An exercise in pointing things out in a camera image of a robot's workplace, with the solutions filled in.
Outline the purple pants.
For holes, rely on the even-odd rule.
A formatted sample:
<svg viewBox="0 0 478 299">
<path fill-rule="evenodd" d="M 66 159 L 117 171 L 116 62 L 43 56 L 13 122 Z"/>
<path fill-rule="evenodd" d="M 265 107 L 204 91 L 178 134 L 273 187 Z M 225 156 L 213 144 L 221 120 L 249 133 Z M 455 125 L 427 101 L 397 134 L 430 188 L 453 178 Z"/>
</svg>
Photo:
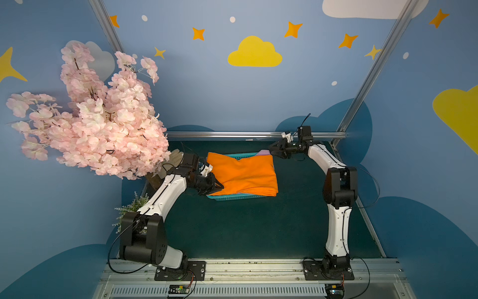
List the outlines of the purple pants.
<svg viewBox="0 0 478 299">
<path fill-rule="evenodd" d="M 261 151 L 259 151 L 256 155 L 257 156 L 267 156 L 267 155 L 270 155 L 270 151 L 268 149 L 262 149 Z"/>
</svg>

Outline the orange pants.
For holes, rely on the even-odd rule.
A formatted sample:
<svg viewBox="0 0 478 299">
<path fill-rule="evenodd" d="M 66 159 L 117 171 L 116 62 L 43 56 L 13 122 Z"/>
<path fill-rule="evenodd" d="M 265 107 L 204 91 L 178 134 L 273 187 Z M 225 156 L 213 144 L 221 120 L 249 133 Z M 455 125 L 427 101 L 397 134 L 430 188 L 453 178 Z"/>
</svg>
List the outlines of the orange pants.
<svg viewBox="0 0 478 299">
<path fill-rule="evenodd" d="M 253 194 L 275 197 L 278 194 L 278 182 L 270 154 L 237 160 L 223 154 L 209 153 L 207 162 L 213 166 L 212 172 L 217 181 L 224 186 L 223 190 L 213 193 L 214 196 Z"/>
</svg>

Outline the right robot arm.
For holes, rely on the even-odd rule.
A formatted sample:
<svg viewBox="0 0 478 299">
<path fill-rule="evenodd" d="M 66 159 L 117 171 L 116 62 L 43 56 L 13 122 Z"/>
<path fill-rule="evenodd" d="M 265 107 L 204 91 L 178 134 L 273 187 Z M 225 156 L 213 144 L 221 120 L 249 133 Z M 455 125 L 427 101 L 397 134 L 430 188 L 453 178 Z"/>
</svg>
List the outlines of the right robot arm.
<svg viewBox="0 0 478 299">
<path fill-rule="evenodd" d="M 326 175 L 322 197 L 327 204 L 329 220 L 321 275 L 329 280 L 342 277 L 353 280 L 348 233 L 352 208 L 358 197 L 357 169 L 343 164 L 324 144 L 315 141 L 311 127 L 298 127 L 297 136 L 298 141 L 295 142 L 292 133 L 283 132 L 281 139 L 269 146 L 269 151 L 282 159 L 304 153 Z"/>
</svg>

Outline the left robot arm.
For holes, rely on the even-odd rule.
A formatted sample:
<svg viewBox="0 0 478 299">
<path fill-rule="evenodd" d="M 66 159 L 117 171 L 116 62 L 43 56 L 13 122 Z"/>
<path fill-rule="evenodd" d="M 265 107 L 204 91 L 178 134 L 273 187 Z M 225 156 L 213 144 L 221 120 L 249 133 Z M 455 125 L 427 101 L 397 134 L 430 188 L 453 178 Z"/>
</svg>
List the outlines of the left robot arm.
<svg viewBox="0 0 478 299">
<path fill-rule="evenodd" d="M 214 167 L 196 154 L 185 154 L 178 166 L 167 170 L 163 184 L 148 202 L 121 220 L 119 258 L 168 269 L 184 269 L 187 257 L 168 244 L 165 221 L 173 205 L 188 188 L 206 196 L 224 189 Z"/>
</svg>

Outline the turquoise plastic basket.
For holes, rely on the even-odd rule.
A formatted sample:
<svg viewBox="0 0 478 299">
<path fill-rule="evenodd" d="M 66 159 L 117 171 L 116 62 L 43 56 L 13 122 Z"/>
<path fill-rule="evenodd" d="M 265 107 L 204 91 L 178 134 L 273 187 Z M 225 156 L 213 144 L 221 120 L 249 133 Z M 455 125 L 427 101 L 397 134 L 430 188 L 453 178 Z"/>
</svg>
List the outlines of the turquoise plastic basket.
<svg viewBox="0 0 478 299">
<path fill-rule="evenodd" d="M 227 156 L 230 157 L 230 158 L 234 158 L 236 160 L 241 160 L 241 159 L 244 159 L 244 158 L 251 158 L 255 155 L 256 155 L 256 153 L 236 153 L 236 154 L 228 154 Z M 221 195 L 221 196 L 207 195 L 207 197 L 209 199 L 214 199 L 218 202 L 262 198 L 262 196 L 259 196 L 259 195 L 245 194 L 245 193 L 238 193 L 238 194 L 231 194 L 231 195 Z"/>
</svg>

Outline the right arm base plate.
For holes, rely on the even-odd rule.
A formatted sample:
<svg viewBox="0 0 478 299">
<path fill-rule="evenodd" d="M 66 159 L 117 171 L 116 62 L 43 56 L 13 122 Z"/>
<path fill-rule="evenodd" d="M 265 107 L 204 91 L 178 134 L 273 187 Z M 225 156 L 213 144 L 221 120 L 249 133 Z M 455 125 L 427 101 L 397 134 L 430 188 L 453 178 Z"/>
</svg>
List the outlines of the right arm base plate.
<svg viewBox="0 0 478 299">
<path fill-rule="evenodd" d="M 302 271 L 307 281 L 319 280 L 355 280 L 351 268 L 329 268 L 322 265 L 322 260 L 304 259 L 301 262 Z"/>
</svg>

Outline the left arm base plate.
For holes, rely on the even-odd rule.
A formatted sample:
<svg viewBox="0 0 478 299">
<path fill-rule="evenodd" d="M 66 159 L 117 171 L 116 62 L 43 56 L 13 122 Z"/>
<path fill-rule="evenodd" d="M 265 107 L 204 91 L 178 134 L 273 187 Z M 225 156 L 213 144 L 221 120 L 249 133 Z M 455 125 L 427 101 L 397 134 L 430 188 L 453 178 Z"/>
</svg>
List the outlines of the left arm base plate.
<svg viewBox="0 0 478 299">
<path fill-rule="evenodd" d="M 178 269 L 158 266 L 155 281 L 204 281 L 207 263 L 204 260 L 188 260 Z"/>
</svg>

